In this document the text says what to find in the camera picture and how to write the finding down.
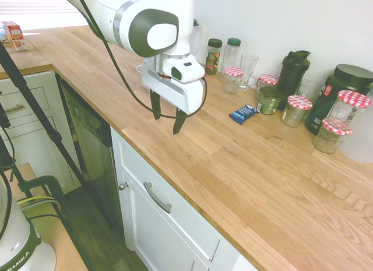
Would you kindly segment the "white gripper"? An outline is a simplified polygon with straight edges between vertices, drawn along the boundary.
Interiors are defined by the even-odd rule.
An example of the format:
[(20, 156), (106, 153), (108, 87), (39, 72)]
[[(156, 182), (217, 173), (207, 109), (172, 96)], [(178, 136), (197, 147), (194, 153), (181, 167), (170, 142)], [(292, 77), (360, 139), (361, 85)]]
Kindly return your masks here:
[(152, 111), (155, 120), (161, 117), (160, 96), (177, 107), (173, 134), (180, 132), (187, 114), (202, 105), (203, 84), (200, 80), (181, 83), (179, 80), (162, 78), (154, 69), (151, 58), (146, 58), (142, 66), (142, 83), (149, 88)]

